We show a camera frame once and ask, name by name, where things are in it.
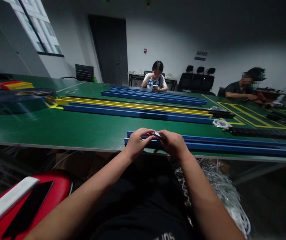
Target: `black t-shirt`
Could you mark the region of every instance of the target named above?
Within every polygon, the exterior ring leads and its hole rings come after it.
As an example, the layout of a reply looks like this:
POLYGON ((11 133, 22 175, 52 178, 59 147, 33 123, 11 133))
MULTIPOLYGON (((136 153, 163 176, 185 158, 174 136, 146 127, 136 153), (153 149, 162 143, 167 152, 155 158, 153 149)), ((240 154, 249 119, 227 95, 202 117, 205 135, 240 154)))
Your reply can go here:
POLYGON ((143 171, 126 169, 79 239, 203 239, 187 219, 182 187, 168 160, 147 162, 143 171))
POLYGON ((243 87, 241 90, 240 88, 240 82, 234 82, 228 85, 225 90, 223 96, 225 97, 225 93, 232 92, 232 93, 241 93, 241 94, 254 94, 253 88, 249 86, 243 87))

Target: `hand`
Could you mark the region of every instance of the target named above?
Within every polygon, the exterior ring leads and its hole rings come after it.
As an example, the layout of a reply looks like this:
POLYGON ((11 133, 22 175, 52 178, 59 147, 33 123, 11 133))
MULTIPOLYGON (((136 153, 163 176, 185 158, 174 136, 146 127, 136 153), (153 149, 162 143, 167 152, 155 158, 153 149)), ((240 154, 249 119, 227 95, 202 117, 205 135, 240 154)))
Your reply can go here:
POLYGON ((152 88, 152 92, 161 92, 161 89, 160 87, 152 88))
POLYGON ((133 161, 144 150, 146 145, 150 141, 152 141, 152 139, 156 138, 153 135, 154 132, 155 130, 147 128, 140 128, 136 130, 130 135, 127 145, 123 150, 123 152, 126 153, 133 161), (143 140, 142 136, 144 135, 148 135, 149 137, 143 140))
POLYGON ((157 132, 159 134, 163 134, 163 136, 166 138, 166 140, 160 138, 160 141, 166 152, 179 162, 184 160, 187 154, 191 154, 181 135, 169 132, 167 130, 161 130, 157 132))
POLYGON ((257 100, 257 96, 256 96, 256 95, 253 95, 253 94, 248 94, 247 99, 248 99, 248 100, 251 100, 251 101, 257 100))

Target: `green tabletop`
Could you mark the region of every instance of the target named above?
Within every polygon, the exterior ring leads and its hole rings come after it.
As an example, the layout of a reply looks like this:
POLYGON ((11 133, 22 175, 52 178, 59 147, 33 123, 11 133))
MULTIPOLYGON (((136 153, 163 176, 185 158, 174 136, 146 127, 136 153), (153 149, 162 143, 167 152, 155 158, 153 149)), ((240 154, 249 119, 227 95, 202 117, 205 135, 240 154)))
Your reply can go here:
MULTIPOLYGON (((110 89, 110 86, 100 83, 81 82, 77 80, 62 80, 43 77, 32 77, 14 75, 16 80, 33 83, 34 87, 52 88, 59 96, 66 96, 66 91, 75 91, 74 96, 93 97, 100 99, 111 99, 120 101, 146 102, 141 100, 114 98, 101 96, 102 90, 110 89)), ((255 125, 266 122, 269 126, 278 127, 280 125, 264 118, 267 110, 252 102, 242 102, 221 97, 200 95, 194 93, 182 93, 185 96, 194 96, 207 100, 207 104, 202 107, 210 108, 217 106, 217 102, 223 103, 224 107, 231 108, 227 104, 236 104, 240 110, 233 108, 238 114, 235 119, 227 119, 228 122, 242 123, 235 125, 239 127, 255 127, 255 125), (245 108, 250 109, 250 113, 255 118, 244 114, 245 108)), ((0 114, 0 144, 17 145, 42 148, 75 149, 75 150, 95 150, 115 152, 124 149, 124 138, 126 131, 135 131, 138 128, 146 127, 155 130, 167 129, 182 135, 207 136, 219 138, 233 138, 244 140, 258 140, 270 142, 286 142, 281 139, 236 137, 222 129, 209 124, 195 124, 185 122, 163 121, 153 119, 140 119, 132 117, 121 117, 111 115, 89 114, 63 111, 61 109, 48 108, 37 112, 1 115, 0 114)), ((164 154, 163 151, 155 152, 154 149, 145 149, 147 153, 164 154)), ((232 160, 286 162, 286 158, 266 157, 253 155, 240 155, 220 152, 192 152, 197 157, 220 158, 232 160)))

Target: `dark hair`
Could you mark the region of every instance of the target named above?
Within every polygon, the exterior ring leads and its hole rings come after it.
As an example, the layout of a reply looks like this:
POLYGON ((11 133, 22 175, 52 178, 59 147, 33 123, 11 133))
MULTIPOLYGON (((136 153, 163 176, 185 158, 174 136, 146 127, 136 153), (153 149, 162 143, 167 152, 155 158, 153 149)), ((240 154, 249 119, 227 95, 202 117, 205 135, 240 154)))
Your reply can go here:
POLYGON ((253 81, 263 81, 265 78, 265 69, 260 67, 251 68, 245 73, 246 76, 249 76, 253 81))
POLYGON ((163 71, 163 68, 164 68, 164 65, 161 61, 156 61, 154 64, 153 64, 153 67, 152 67, 152 70, 154 69, 157 69, 159 70, 160 72, 163 71))

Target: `gray door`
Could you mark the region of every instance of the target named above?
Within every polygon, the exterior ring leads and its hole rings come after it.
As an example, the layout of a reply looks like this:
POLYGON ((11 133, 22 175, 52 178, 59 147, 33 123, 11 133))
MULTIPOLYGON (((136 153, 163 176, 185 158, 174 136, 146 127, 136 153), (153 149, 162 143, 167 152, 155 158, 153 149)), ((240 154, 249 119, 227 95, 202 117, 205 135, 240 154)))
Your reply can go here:
POLYGON ((128 86, 125 19, 88 16, 104 83, 128 86))

